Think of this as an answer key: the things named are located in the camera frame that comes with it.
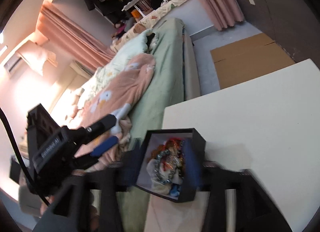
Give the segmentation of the black jewelry box white interior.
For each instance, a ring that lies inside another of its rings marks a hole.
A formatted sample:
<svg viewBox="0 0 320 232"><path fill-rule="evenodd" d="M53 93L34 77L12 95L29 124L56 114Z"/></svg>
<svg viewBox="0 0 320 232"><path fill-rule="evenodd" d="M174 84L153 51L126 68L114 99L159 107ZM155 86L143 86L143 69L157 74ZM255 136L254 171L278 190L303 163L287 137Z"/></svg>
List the black jewelry box white interior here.
<svg viewBox="0 0 320 232"><path fill-rule="evenodd" d="M197 190L202 186L205 147L206 140L194 128L147 131L140 147L143 156L138 168L139 173L135 178L135 186L149 194L175 203L193 201ZM178 197L157 194L151 190L151 178L146 171L146 166L151 159L157 161L156 169L159 168L160 163L163 163L164 169L172 170L165 184L170 182L175 169L179 168L183 183Z"/></svg>

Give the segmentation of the orange floral fleece blanket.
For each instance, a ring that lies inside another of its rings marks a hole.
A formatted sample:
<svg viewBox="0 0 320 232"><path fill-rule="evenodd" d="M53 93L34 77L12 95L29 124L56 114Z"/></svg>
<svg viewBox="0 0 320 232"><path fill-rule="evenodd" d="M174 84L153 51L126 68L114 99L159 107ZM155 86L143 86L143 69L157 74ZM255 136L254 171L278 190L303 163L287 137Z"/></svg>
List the orange floral fleece blanket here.
<svg viewBox="0 0 320 232"><path fill-rule="evenodd" d="M131 138L130 129L132 128L128 113L147 90L155 66L156 60L153 55L136 55L106 88L103 88L92 100L85 103L69 123L69 128L88 127L108 114L117 118L113 128L92 142L81 146L75 154L78 157L90 153L111 136L119 138L119 142L115 146L103 153L98 163L87 169L88 172L104 169L112 162L120 160L122 153L127 151L127 144Z"/></svg>

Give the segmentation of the pink curtain left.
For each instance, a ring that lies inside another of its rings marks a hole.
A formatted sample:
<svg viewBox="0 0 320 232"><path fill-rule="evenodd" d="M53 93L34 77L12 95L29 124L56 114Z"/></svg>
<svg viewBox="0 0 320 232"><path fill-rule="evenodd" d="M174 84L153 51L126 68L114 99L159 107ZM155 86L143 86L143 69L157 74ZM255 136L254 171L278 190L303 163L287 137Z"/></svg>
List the pink curtain left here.
<svg viewBox="0 0 320 232"><path fill-rule="evenodd" d="M90 70L105 66L116 53L80 27L52 3L44 2L36 29Z"/></svg>

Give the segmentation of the green bed mattress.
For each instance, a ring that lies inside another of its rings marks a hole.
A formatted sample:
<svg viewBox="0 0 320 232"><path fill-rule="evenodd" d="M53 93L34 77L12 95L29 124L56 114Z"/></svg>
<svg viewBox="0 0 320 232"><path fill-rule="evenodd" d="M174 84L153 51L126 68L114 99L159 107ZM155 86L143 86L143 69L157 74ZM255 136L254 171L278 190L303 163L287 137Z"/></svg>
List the green bed mattress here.
<svg viewBox="0 0 320 232"><path fill-rule="evenodd" d="M178 18L165 20L155 32L158 42L152 50L155 72L146 92L129 113L132 122L129 150L136 138L143 139L148 130L162 127L164 109L184 101L183 84L184 23ZM150 195L131 187L118 193L118 203L125 231L143 231Z"/></svg>

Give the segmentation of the light green floral pillow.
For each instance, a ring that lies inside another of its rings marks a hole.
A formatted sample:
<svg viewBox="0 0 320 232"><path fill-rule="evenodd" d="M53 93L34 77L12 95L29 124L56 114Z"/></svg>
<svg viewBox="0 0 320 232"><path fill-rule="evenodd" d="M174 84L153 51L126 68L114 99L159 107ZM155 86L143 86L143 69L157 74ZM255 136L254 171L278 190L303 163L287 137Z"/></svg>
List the light green floral pillow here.
<svg viewBox="0 0 320 232"><path fill-rule="evenodd" d="M77 103L78 108L82 109L86 102L92 100L98 92L107 87L112 79L127 67L133 57L148 53L149 50L153 49L157 41L157 34L152 29L147 29L124 44L109 64L97 68L89 81L78 89L82 91Z"/></svg>

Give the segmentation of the flattened brown cardboard sheet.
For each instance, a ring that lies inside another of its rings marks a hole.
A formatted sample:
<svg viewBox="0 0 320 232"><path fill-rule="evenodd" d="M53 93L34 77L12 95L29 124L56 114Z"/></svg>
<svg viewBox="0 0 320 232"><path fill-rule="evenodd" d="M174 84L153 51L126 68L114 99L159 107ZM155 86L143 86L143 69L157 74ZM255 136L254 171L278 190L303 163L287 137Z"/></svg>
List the flattened brown cardboard sheet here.
<svg viewBox="0 0 320 232"><path fill-rule="evenodd" d="M257 34L210 51L221 89L295 64L268 35Z"/></svg>

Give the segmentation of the small white folding table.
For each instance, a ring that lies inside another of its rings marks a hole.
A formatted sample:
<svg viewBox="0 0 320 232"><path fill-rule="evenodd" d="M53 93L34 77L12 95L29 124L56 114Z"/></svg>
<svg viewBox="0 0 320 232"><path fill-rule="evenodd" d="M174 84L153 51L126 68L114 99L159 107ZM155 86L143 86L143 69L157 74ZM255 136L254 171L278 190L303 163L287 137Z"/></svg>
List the small white folding table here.
<svg viewBox="0 0 320 232"><path fill-rule="evenodd" d="M141 18L153 12L153 8L150 0L132 0L122 8L122 11L131 12L133 17Z"/></svg>

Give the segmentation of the floral window seat cushion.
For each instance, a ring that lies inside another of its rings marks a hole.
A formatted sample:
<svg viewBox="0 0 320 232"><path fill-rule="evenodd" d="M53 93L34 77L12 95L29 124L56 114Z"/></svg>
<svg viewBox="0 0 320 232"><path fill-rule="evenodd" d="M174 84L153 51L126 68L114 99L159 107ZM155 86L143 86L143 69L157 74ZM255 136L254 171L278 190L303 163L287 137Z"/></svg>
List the floral window seat cushion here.
<svg viewBox="0 0 320 232"><path fill-rule="evenodd" d="M143 17L119 39L113 41L112 45L110 46L110 49L113 52L117 53L125 43L135 38L143 31L147 29L152 29L171 10L181 6L186 1L188 0L163 0L159 8L157 8L153 12L150 12L147 16Z"/></svg>

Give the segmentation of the wall air conditioner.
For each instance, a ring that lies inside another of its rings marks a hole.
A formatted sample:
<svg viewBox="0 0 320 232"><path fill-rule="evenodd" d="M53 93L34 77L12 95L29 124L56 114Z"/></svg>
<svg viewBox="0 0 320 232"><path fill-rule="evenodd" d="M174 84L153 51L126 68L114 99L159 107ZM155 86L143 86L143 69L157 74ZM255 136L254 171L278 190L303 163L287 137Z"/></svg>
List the wall air conditioner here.
<svg viewBox="0 0 320 232"><path fill-rule="evenodd" d="M8 75L13 75L15 71L24 63L22 57L14 53L9 60L4 64L4 68Z"/></svg>

